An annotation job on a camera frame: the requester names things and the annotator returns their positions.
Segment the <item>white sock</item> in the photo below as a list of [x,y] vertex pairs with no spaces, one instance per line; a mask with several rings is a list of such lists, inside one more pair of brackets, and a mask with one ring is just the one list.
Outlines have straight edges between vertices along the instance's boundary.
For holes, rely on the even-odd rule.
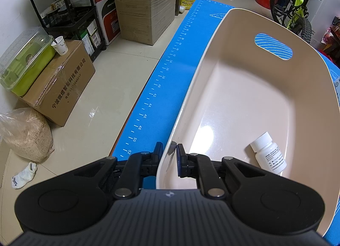
[[11,186],[14,189],[23,188],[27,183],[31,182],[35,177],[37,164],[29,162],[24,170],[11,178]]

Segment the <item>green black bicycle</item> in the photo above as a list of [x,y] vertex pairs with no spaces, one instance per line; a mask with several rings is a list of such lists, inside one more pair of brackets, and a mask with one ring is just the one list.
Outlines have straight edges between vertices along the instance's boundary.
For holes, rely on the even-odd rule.
[[273,21],[310,43],[312,26],[308,20],[309,0],[270,0]]

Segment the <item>beige plastic storage bin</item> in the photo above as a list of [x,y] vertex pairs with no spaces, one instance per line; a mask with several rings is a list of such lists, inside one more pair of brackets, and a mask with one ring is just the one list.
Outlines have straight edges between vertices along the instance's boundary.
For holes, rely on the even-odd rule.
[[329,69],[309,44],[255,12],[233,8],[199,62],[169,143],[256,165],[251,143],[269,133],[282,176],[317,191],[328,231],[339,197],[339,104]]

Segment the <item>large taped cardboard box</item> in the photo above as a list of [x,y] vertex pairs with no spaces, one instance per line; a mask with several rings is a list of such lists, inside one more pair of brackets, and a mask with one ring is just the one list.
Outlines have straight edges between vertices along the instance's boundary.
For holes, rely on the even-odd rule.
[[115,0],[121,36],[154,45],[175,18],[176,0]]

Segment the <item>white freezer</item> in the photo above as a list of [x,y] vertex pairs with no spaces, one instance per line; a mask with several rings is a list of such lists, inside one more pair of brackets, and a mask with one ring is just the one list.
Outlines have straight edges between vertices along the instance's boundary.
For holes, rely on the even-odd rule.
[[339,17],[339,0],[310,0],[307,7],[312,26],[310,45],[318,48],[333,19]]

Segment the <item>red white appliance box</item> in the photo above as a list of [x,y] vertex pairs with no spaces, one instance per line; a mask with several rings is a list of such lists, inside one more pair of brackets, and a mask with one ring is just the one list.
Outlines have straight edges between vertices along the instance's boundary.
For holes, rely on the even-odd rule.
[[95,0],[105,44],[110,45],[120,34],[115,0]]

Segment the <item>low cardboard box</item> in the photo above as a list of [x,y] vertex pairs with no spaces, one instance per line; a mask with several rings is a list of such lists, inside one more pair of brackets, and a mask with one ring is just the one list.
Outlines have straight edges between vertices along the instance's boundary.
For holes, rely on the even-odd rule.
[[68,52],[56,54],[20,99],[58,126],[65,126],[95,74],[84,43],[67,40]]

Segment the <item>green clear lidded container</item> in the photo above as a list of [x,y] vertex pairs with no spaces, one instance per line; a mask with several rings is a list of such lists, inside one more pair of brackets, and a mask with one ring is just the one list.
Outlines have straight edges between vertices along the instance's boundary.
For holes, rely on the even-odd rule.
[[52,38],[42,27],[22,32],[1,56],[1,85],[21,97],[55,56]]

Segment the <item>black metal shelf rack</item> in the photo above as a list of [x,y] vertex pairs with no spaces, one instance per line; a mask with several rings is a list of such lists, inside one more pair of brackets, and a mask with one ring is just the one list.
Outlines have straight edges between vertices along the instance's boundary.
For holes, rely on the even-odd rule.
[[38,10],[35,0],[29,1],[49,35],[82,41],[92,61],[107,48],[94,0],[89,0],[87,6],[77,6],[71,0],[54,0],[57,8],[45,14]]

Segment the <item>bag of wood shavings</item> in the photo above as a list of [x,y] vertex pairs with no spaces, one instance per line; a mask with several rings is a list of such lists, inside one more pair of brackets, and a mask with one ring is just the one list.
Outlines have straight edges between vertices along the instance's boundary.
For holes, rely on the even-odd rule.
[[34,162],[53,152],[53,137],[45,117],[25,107],[1,114],[1,137],[18,156]]

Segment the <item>blue silicone baking mat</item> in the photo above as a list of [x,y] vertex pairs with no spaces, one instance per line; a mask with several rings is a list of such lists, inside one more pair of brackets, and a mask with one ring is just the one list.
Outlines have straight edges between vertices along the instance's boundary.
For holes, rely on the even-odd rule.
[[117,227],[128,245],[326,245],[317,229],[325,214],[313,188],[232,156],[221,160],[228,196],[209,199],[177,173],[169,137],[199,62],[230,8],[196,1],[148,80],[113,152],[127,158],[163,143],[157,176],[120,201]]

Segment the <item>white paper cup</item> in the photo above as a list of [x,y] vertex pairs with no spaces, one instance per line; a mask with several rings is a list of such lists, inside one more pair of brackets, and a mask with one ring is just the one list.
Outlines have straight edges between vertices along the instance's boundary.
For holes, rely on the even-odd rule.
[[59,36],[57,38],[52,37],[51,46],[60,56],[63,56],[68,52],[68,47],[63,36]]

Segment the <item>white pill bottle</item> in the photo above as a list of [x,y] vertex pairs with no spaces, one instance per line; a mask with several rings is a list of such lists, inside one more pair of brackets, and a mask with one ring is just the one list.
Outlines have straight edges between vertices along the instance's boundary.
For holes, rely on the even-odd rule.
[[268,132],[251,142],[250,146],[261,169],[278,175],[286,168],[283,154]]

